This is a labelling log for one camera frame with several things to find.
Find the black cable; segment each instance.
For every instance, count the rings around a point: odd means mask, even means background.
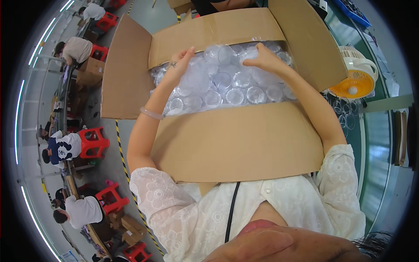
[[[227,243],[229,238],[230,238],[231,221],[233,219],[234,203],[235,203],[235,198],[237,196],[238,186],[240,186],[240,182],[237,182],[236,188],[235,188],[234,194],[233,194],[233,199],[231,200],[230,214],[228,215],[228,222],[227,222],[227,229],[225,230],[225,241],[224,241],[224,243]]]

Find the white t-shirt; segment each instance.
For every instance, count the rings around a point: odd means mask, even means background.
[[[88,3],[87,5],[88,7],[83,11],[84,20],[93,18],[98,21],[105,15],[105,9],[100,5],[94,3]]]
[[[86,224],[101,222],[103,218],[101,207],[95,197],[79,200],[76,200],[75,196],[67,197],[65,211],[70,215],[70,224],[75,229],[82,228]]]
[[[58,157],[64,160],[73,160],[74,157],[77,157],[81,153],[81,138],[77,133],[70,133],[68,135],[62,136],[61,130],[55,132],[50,138],[55,138],[55,141],[58,144]],[[64,169],[63,161],[59,161],[58,164],[53,164],[54,166]]]

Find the fluorescent light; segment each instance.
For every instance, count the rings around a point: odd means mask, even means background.
[[[38,61],[38,57],[36,57],[35,62],[34,62],[34,66],[32,68],[35,67],[37,61]]]
[[[39,45],[40,45],[40,44],[41,44],[41,42],[42,42],[42,39],[44,38],[45,34],[47,33],[48,29],[51,27],[51,25],[52,25],[52,23],[53,23],[54,21],[55,21],[55,17],[54,17],[54,19],[51,21],[51,23],[49,23],[49,26],[47,27],[47,29],[45,30],[45,32],[44,32],[44,34],[42,35],[41,39],[39,40],[38,44],[36,45],[35,50],[34,50],[34,53],[32,54],[31,58],[29,59],[29,64],[28,64],[28,65],[31,65],[31,63],[32,63],[32,59],[33,59],[33,58],[34,58],[34,56],[35,56],[35,52],[36,52],[36,50],[38,49]]]
[[[16,155],[16,165],[18,164],[18,140],[17,140],[17,133],[18,133],[18,112],[19,112],[19,104],[21,103],[21,95],[22,95],[22,89],[23,84],[25,83],[24,80],[22,80],[22,86],[21,91],[19,92],[19,98],[18,98],[18,105],[16,106],[16,119],[15,119],[15,155]]]
[[[21,188],[22,188],[22,194],[23,194],[23,197],[25,198],[26,206],[27,206],[27,208],[28,208],[28,210],[29,210],[29,213],[31,214],[32,220],[34,221],[34,224],[35,224],[36,228],[38,229],[39,234],[42,236],[42,239],[45,241],[45,244],[47,244],[48,248],[51,250],[51,252],[52,252],[52,253],[53,253],[53,255],[55,256],[55,258],[56,258],[59,262],[61,262],[61,260],[60,260],[60,259],[58,258],[58,256],[57,256],[57,254],[55,254],[55,252],[52,250],[51,246],[48,244],[47,240],[45,239],[45,236],[42,234],[41,229],[39,228],[38,224],[36,223],[36,221],[35,221],[35,217],[34,217],[34,215],[32,214],[32,210],[30,209],[30,207],[29,207],[29,203],[28,203],[28,200],[27,200],[27,198],[26,198],[25,189],[23,189],[23,187],[21,187]]]
[[[71,2],[71,4],[69,4],[66,8],[66,10],[68,10],[70,8],[70,6],[74,3],[74,1]]]
[[[68,5],[68,3],[70,3],[71,2],[71,0],[68,0],[68,2],[67,3],[65,3],[65,5],[61,8],[61,10],[60,10],[60,12],[62,12],[63,10],[64,10],[64,8]]]

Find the factory floor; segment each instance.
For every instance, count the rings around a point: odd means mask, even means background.
[[[129,12],[128,15],[151,34],[177,23],[176,13],[170,9],[166,0],[157,0],[153,8],[152,5],[153,0],[129,0],[124,6],[114,12],[114,14],[116,16],[122,17],[124,13]],[[98,40],[98,44],[109,47],[111,45],[115,30],[116,27],[111,28],[100,40]],[[99,114],[97,114],[97,117],[93,117],[94,113],[100,112],[100,104],[101,88],[97,89],[93,94],[89,96],[83,121],[89,128],[102,126],[104,135],[110,140],[110,146],[106,151],[105,158],[96,168],[91,170],[86,169],[84,171],[82,182],[91,183],[99,190],[106,187],[106,179],[117,182],[119,184],[119,193],[121,197],[128,197],[130,199],[130,203],[125,206],[125,213],[130,214],[139,222],[143,223],[140,213],[132,198],[132,194],[129,189],[129,184],[127,182],[122,164],[116,132],[116,121],[115,119],[99,119]],[[121,149],[124,157],[127,155],[128,139],[134,123],[135,120],[118,121],[119,138],[121,141]],[[128,165],[126,165],[126,167],[127,172],[130,175],[133,170],[130,170]],[[157,241],[157,244],[165,254],[166,250],[162,247],[158,239],[155,236],[154,239]],[[163,256],[157,249],[156,244],[149,234],[143,241],[147,245],[147,250],[153,254],[151,260],[154,262],[162,262]]]

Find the pink bangle bracelet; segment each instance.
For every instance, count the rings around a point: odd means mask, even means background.
[[[148,115],[149,117],[156,118],[158,120],[163,120],[163,118],[164,118],[161,114],[157,114],[155,112],[149,111],[149,110],[145,109],[143,106],[140,108],[140,111],[142,113]]]

